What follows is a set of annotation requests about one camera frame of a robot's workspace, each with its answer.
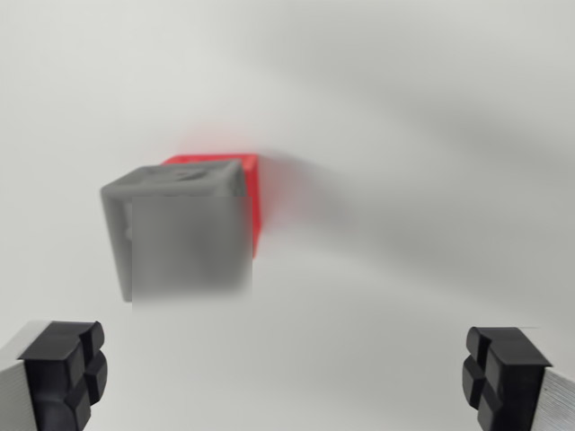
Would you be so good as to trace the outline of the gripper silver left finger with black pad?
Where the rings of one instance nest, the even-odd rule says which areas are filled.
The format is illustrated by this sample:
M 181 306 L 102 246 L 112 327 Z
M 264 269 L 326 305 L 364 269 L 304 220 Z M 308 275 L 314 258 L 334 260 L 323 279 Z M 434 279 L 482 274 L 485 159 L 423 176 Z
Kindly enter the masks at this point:
M 98 321 L 30 321 L 1 347 L 1 428 L 79 431 L 104 394 Z

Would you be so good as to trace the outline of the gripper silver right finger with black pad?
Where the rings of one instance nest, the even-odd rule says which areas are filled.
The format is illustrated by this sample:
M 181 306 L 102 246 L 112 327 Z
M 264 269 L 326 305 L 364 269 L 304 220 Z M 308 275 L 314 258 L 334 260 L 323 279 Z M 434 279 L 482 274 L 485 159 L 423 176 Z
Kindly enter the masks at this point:
M 574 379 L 558 372 L 524 331 L 472 327 L 462 389 L 486 431 L 572 430 Z

